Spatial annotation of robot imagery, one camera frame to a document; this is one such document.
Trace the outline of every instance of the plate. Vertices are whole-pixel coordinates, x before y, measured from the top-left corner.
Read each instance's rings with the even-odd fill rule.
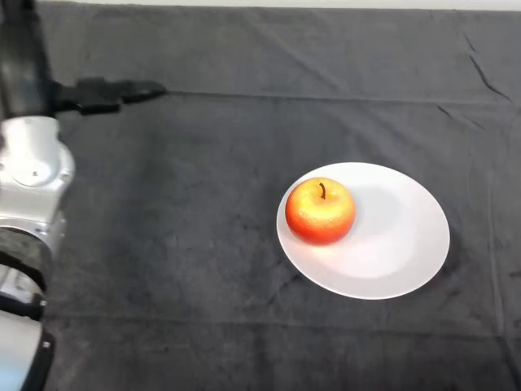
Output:
[[[301,182],[326,177],[352,193],[356,217],[340,241],[305,243],[286,223],[287,197]],[[358,299],[388,299],[427,283],[449,252],[447,217],[418,182],[382,165],[338,163],[315,169],[287,190],[277,211],[278,238],[295,267],[321,287]]]

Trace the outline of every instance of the red apple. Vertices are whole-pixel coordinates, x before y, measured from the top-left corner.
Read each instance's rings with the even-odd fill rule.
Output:
[[[286,202],[287,225],[311,244],[331,244],[342,239],[354,220],[351,193],[332,179],[308,179],[293,189]]]

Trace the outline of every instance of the white wall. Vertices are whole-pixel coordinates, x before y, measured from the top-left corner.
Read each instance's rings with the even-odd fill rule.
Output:
[[[521,11],[521,0],[83,0],[79,2],[219,7],[413,8]]]

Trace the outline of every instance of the apple stem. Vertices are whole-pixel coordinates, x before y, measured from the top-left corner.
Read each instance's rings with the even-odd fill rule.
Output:
[[[320,186],[322,187],[322,198],[325,200],[326,199],[326,187],[324,186],[324,184],[322,182],[320,182]]]

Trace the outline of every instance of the table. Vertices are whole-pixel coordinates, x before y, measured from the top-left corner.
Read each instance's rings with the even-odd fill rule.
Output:
[[[521,389],[521,14],[40,10],[59,81],[172,91],[60,118],[77,177],[47,390]],[[286,259],[278,202],[338,161],[440,202],[429,284],[359,301]]]

